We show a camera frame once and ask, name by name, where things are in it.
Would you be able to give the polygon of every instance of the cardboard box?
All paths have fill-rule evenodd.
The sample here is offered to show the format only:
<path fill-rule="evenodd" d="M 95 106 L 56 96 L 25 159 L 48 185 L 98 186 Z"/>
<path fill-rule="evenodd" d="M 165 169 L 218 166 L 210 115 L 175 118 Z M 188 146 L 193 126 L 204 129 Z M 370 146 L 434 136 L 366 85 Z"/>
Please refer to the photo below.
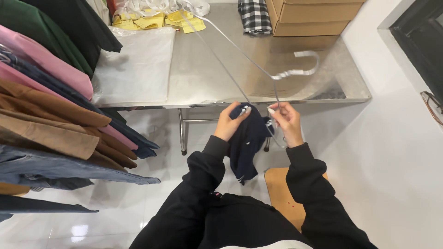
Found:
<path fill-rule="evenodd" d="M 339 35 L 365 0 L 266 0 L 274 36 Z"/>

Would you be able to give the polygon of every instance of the black sweatshirt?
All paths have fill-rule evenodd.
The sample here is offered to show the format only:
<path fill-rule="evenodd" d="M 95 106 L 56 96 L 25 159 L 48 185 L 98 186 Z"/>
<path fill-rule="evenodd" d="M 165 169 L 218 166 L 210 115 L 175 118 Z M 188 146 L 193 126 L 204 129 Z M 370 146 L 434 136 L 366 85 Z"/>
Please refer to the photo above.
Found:
<path fill-rule="evenodd" d="M 210 194 L 225 174 L 228 146 L 211 136 L 202 152 L 189 156 L 189 173 L 130 249 L 376 249 L 334 196 L 322 177 L 326 164 L 314 159 L 307 143 L 286 149 L 291 161 L 286 182 L 306 211 L 302 233 L 250 196 Z"/>

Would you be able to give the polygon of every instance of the white stripe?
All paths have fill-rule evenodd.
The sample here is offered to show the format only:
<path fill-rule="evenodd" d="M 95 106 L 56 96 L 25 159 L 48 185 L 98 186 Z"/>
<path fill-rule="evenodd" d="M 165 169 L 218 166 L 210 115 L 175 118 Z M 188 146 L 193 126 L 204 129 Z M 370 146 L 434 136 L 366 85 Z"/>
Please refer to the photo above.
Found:
<path fill-rule="evenodd" d="M 305 243 L 297 240 L 282 240 L 275 242 L 274 244 L 265 245 L 262 247 L 247 248 L 236 245 L 226 246 L 220 249 L 313 249 Z"/>

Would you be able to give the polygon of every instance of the person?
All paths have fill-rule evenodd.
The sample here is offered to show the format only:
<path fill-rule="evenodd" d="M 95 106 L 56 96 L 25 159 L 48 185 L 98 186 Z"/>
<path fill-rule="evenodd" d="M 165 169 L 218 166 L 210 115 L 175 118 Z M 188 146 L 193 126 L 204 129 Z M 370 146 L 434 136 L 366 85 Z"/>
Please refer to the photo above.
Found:
<path fill-rule="evenodd" d="M 300 114 L 287 102 L 270 106 L 283 130 L 291 165 L 286 183 L 303 204 L 300 233 L 279 211 L 251 196 L 214 192 L 223 179 L 228 140 L 249 112 L 232 120 L 223 110 L 202 152 L 187 159 L 189 173 L 171 192 L 130 249 L 376 249 L 349 218 L 334 188 L 322 177 L 326 164 L 314 159 L 302 139 Z"/>

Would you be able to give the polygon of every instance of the black sweatshirt sleeve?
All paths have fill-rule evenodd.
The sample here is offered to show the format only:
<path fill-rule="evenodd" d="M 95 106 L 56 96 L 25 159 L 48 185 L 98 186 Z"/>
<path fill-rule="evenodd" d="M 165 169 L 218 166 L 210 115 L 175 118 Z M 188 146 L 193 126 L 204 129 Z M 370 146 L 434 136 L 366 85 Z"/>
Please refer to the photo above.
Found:
<path fill-rule="evenodd" d="M 211 136 L 202 152 L 188 157 L 189 173 L 169 194 L 157 214 L 132 243 L 130 249 L 197 248 L 204 233 L 204 200 L 225 174 L 223 158 L 229 144 Z"/>
<path fill-rule="evenodd" d="M 291 162 L 286 183 L 294 200 L 306 211 L 302 234 L 316 249 L 376 249 L 334 196 L 334 188 L 322 176 L 326 164 L 313 157 L 308 144 L 287 148 L 286 152 Z"/>

